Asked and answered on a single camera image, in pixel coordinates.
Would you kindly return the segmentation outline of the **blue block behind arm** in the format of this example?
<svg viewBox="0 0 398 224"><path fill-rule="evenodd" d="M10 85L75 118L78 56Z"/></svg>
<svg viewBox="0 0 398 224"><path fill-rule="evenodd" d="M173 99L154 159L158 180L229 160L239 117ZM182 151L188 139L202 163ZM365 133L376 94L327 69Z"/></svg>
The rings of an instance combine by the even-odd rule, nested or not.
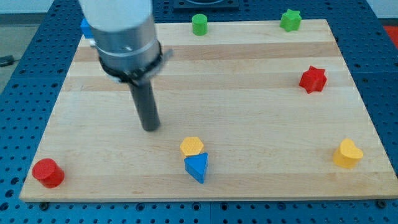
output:
<svg viewBox="0 0 398 224"><path fill-rule="evenodd" d="M85 18L83 18L82 21L81 21L80 29L81 29L82 34L84 35L84 37L86 39L92 39L93 38L93 34L91 32L90 25L89 25L88 21Z"/></svg>

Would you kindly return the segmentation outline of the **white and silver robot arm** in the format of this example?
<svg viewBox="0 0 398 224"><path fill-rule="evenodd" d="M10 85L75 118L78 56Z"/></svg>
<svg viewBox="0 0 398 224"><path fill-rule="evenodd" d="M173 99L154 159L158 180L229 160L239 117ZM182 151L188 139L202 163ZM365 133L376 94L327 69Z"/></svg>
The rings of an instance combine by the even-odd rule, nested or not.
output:
<svg viewBox="0 0 398 224"><path fill-rule="evenodd" d="M173 51L162 51L151 0L79 0L106 73L143 85L156 76Z"/></svg>

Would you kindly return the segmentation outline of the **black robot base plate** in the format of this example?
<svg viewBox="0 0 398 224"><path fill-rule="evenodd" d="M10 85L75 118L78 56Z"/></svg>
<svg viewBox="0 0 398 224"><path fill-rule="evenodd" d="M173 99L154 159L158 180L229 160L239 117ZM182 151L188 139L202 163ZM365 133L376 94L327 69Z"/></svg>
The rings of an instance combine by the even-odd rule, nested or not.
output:
<svg viewBox="0 0 398 224"><path fill-rule="evenodd" d="M238 9L239 0L172 0L173 9Z"/></svg>

